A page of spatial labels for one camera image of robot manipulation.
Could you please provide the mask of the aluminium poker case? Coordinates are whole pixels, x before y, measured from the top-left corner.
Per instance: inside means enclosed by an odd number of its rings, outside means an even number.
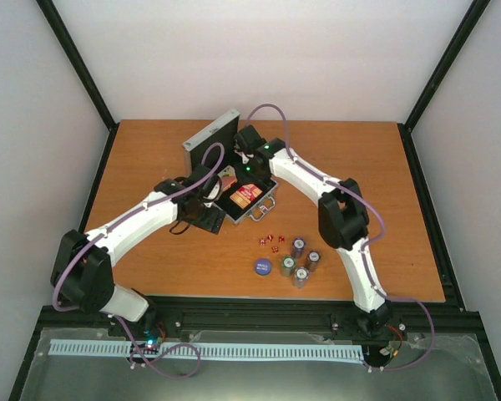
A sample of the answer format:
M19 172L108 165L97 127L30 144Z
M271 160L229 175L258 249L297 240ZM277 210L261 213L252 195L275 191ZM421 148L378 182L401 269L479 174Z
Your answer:
M275 192L278 187L272 178L260 180L254 176L251 165L244 163L236 152L239 120L240 112L229 109L182 143L188 173L203 159L205 166L214 166L220 151L214 148L206 157L204 154L214 143L223 145L224 157L216 170L220 189L213 205L223 210L236 225L247 218L260 221L271 212L276 206Z

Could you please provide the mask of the red card deck box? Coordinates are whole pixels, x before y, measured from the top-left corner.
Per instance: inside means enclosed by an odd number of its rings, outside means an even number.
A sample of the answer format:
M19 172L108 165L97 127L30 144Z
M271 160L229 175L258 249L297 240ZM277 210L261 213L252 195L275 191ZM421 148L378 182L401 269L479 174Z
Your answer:
M232 165L227 165L223 170L218 173L221 180L221 190L229 190L234 184L237 183L237 176L235 168Z
M241 209L245 209L256 201L261 194L262 190L257 185L245 184L230 195L230 200Z

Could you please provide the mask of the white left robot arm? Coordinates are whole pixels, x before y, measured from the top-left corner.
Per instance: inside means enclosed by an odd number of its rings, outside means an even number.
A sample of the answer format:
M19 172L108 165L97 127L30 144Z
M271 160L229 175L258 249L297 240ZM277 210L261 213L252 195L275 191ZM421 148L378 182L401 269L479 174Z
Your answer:
M86 233L67 232L60 241L50 278L54 309L119 316L137 335L150 335L156 329L157 316L149 301L117 285L113 268L128 251L165 226L185 221L217 232L224 215L212 204L221 189L217 176L188 186L166 180L111 222Z

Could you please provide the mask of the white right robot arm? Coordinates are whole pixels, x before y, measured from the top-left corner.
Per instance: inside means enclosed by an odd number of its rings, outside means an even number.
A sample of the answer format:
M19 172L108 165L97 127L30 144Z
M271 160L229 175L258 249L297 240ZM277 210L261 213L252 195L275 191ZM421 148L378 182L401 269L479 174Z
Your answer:
M379 282L370 252L369 205L353 179L340 180L302 159L283 140L235 140L245 170L265 179L276 177L308 197L318 209L318 231L335 249L347 271L355 306L370 318L387 312L387 294Z

